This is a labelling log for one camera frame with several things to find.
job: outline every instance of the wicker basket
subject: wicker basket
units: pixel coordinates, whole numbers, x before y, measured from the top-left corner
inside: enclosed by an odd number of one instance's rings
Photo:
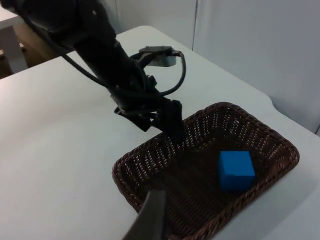
[[[113,179],[138,212],[151,189],[167,194],[169,239],[205,240],[292,170],[298,150],[237,105],[220,102],[184,121],[186,140],[173,145],[162,133],[119,159]],[[256,180],[245,193],[219,188],[220,151],[250,151]]]

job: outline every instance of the table leg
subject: table leg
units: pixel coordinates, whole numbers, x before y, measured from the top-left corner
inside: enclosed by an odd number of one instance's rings
[[[0,45],[9,62],[12,73],[16,74],[28,68],[15,30],[12,26],[0,30]]]

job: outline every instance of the white table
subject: white table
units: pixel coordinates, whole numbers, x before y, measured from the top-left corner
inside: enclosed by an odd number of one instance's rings
[[[23,20],[19,16],[3,9],[0,5],[0,47],[14,74],[28,68],[13,27],[20,23],[23,23]]]
[[[222,230],[217,240],[318,240],[320,138],[275,110],[268,96],[148,26],[122,33],[128,54],[184,52],[185,83],[170,98],[183,116],[220,101],[240,105],[298,148],[299,165]],[[83,62],[71,53],[77,62]],[[160,90],[181,66],[148,67]],[[120,240],[137,214],[112,180],[114,162],[155,136],[123,117],[103,87],[57,58],[0,81],[0,239]]]

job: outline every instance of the wooden floor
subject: wooden floor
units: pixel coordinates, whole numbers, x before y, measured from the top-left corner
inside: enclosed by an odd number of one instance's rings
[[[29,68],[57,57],[51,48],[25,24],[14,26],[19,41],[24,45],[24,58]],[[0,79],[10,76],[11,70],[5,57],[0,58]]]

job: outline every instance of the woven pattern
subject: woven pattern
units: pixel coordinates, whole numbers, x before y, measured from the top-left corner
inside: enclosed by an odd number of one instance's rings
[[[205,240],[299,162],[298,150],[237,105],[220,102],[184,120],[186,139],[173,145],[162,133],[119,159],[113,179],[138,212],[151,189],[167,194],[169,239]],[[222,192],[220,151],[248,150],[256,171],[245,193]]]

